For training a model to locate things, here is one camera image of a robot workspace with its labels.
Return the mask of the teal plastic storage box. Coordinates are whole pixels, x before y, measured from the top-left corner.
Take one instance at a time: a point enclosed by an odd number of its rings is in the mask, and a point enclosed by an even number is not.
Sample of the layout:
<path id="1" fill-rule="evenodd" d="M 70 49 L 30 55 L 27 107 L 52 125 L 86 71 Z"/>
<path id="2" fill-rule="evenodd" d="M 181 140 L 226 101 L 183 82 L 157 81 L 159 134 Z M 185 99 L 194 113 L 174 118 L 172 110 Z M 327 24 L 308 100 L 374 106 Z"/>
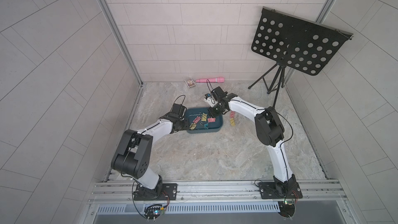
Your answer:
<path id="1" fill-rule="evenodd" d="M 213 117 L 208 107 L 194 107 L 187 109 L 185 118 L 188 120 L 190 134 L 218 132 L 223 126 L 223 118 Z"/>

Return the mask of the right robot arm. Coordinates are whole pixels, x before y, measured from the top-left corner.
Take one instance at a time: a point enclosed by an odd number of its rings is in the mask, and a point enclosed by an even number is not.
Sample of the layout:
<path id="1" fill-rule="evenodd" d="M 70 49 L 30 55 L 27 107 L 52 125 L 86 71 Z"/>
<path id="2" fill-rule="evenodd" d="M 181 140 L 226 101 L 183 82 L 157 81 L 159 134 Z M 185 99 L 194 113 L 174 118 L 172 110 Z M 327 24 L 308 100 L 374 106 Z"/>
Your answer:
<path id="1" fill-rule="evenodd" d="M 275 109 L 253 105 L 233 93 L 217 99 L 214 94 L 208 93 L 204 101 L 210 105 L 209 112 L 214 117 L 233 111 L 255 123 L 257 138 L 267 147 L 272 161 L 276 191 L 281 196 L 287 195 L 295 180 L 285 152 L 285 128 Z"/>

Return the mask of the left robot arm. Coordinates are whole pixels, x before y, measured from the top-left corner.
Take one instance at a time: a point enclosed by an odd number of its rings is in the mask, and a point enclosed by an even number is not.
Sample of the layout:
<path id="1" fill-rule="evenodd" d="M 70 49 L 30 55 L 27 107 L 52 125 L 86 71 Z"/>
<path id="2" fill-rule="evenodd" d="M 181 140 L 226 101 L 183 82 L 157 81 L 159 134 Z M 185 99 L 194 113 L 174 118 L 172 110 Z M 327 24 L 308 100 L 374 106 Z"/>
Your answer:
<path id="1" fill-rule="evenodd" d="M 152 145 L 160 138 L 188 129 L 184 113 L 169 112 L 154 124 L 138 130 L 126 130 L 111 160 L 111 168 L 135 180 L 140 188 L 133 192 L 143 200 L 157 200 L 162 195 L 163 179 L 149 167 Z"/>

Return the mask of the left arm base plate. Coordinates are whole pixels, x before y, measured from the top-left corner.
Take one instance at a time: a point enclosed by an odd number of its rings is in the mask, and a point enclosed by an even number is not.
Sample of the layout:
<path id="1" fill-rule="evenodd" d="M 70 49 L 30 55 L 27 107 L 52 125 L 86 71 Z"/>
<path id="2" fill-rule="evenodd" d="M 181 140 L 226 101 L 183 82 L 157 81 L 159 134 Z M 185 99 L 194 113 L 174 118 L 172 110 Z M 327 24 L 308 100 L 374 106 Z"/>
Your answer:
<path id="1" fill-rule="evenodd" d="M 174 201 L 176 200 L 177 189 L 178 184 L 169 183 L 162 184 L 161 187 L 157 185 L 152 190 L 138 185 L 132 190 L 132 196 L 136 201 Z"/>

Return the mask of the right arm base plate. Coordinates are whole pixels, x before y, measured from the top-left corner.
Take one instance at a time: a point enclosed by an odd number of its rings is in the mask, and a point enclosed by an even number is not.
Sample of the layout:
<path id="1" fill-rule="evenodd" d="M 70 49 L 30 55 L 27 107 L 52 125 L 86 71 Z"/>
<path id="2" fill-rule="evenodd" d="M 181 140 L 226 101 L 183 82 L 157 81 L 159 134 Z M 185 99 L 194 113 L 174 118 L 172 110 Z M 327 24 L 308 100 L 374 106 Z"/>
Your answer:
<path id="1" fill-rule="evenodd" d="M 289 181 L 287 183 L 265 182 L 255 183 L 259 188 L 262 199 L 302 199 L 303 195 L 298 182 Z"/>

